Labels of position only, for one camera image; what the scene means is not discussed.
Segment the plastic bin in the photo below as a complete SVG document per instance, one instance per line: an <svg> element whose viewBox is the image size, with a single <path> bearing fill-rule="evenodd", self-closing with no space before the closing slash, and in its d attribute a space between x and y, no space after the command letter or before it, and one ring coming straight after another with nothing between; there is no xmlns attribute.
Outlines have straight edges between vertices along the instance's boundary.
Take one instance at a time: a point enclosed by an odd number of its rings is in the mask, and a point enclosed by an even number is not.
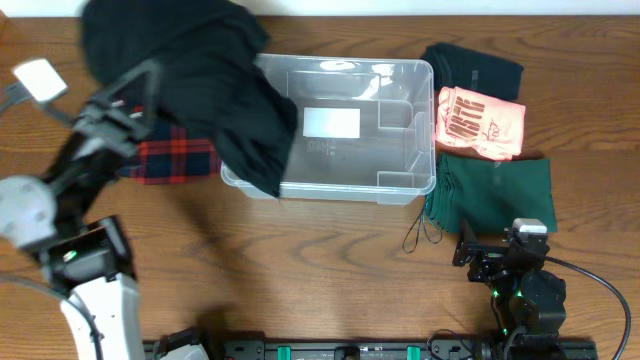
<svg viewBox="0 0 640 360"><path fill-rule="evenodd" d="M282 197L409 204L433 190L433 69L422 60L263 54L271 85L298 106ZM224 164L223 180L269 198Z"/></svg>

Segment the green cloth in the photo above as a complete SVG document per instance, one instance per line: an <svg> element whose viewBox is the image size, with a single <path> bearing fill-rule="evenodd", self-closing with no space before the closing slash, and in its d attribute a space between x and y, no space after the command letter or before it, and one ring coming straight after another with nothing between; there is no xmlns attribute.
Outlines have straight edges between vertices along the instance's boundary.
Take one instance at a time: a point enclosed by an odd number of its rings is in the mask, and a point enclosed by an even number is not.
<svg viewBox="0 0 640 360"><path fill-rule="evenodd" d="M558 231L549 159L500 163L442 153L436 176L425 211L447 232L459 232L466 219L477 233L501 233L516 218Z"/></svg>

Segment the black cloth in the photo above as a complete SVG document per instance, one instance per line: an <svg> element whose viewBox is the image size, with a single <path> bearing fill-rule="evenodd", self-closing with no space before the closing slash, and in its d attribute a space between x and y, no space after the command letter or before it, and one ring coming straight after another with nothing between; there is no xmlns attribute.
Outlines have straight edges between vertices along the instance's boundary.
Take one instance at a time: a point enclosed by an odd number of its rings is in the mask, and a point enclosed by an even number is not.
<svg viewBox="0 0 640 360"><path fill-rule="evenodd" d="M227 0L92 0L82 14L82 46L100 83L157 59L162 116L211 139L237 176L279 196L297 109L254 65L268 39Z"/></svg>
<svg viewBox="0 0 640 360"><path fill-rule="evenodd" d="M461 87L502 100L515 100L524 67L513 61L448 43L427 47L420 57L433 67L434 87Z"/></svg>

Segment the storage box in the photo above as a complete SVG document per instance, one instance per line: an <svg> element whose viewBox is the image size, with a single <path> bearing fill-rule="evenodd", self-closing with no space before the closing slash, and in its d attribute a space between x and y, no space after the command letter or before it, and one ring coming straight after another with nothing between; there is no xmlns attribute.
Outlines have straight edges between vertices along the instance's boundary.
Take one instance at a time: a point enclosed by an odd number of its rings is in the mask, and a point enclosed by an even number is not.
<svg viewBox="0 0 640 360"><path fill-rule="evenodd" d="M422 60L261 55L298 106L282 197L405 205L433 190L433 69ZM269 198L224 164L222 178Z"/></svg>

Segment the folded clothing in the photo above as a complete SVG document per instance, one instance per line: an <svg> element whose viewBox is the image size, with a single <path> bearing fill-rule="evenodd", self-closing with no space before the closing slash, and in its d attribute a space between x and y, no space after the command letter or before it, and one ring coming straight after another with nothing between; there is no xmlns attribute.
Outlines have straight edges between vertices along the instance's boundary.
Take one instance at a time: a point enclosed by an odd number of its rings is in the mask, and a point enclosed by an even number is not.
<svg viewBox="0 0 640 360"><path fill-rule="evenodd" d="M524 71L518 63L448 43L427 47L421 59L433 67L436 90L458 86L502 100L518 98Z"/></svg>
<svg viewBox="0 0 640 360"><path fill-rule="evenodd" d="M222 161L207 138L159 120L138 154L118 171L144 185L184 184L220 173Z"/></svg>
<svg viewBox="0 0 640 360"><path fill-rule="evenodd" d="M496 161L520 155L526 107L456 87L442 88L438 99L436 140L452 147L472 147Z"/></svg>
<svg viewBox="0 0 640 360"><path fill-rule="evenodd" d="M516 218L558 231L549 159L496 163L441 153L427 216L450 233L466 219L478 233L501 233Z"/></svg>
<svg viewBox="0 0 640 360"><path fill-rule="evenodd" d="M92 0L82 14L82 47L100 83L156 59L162 118L211 140L238 177L279 196L297 109L254 64L268 40L228 0Z"/></svg>

